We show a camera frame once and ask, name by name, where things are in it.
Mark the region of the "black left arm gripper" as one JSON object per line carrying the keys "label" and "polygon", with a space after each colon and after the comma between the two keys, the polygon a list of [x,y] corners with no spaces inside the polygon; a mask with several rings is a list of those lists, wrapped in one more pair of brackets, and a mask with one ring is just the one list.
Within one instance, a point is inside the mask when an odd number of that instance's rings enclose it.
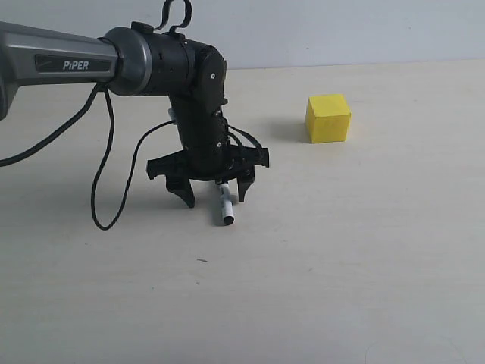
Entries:
{"label": "black left arm gripper", "polygon": [[255,165],[269,166],[269,150],[256,140],[253,147],[232,145],[229,126],[222,112],[227,102],[206,107],[188,96],[170,96],[182,149],[164,157],[147,161],[146,171],[152,180],[166,176],[166,189],[180,197],[189,208],[195,207],[190,180],[221,180],[237,178],[238,200],[255,182]]}

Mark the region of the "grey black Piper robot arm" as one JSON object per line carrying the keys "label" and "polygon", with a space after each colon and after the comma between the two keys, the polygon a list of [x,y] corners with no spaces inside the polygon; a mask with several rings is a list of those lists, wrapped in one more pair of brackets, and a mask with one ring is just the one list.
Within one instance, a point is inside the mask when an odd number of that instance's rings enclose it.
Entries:
{"label": "grey black Piper robot arm", "polygon": [[165,176],[167,190],[195,205],[191,181],[235,180],[243,199],[255,167],[269,151],[230,142],[223,116],[227,63],[213,46],[139,24],[94,39],[35,27],[1,25],[1,113],[21,86],[97,83],[119,96],[166,96],[182,149],[147,163],[150,178]]}

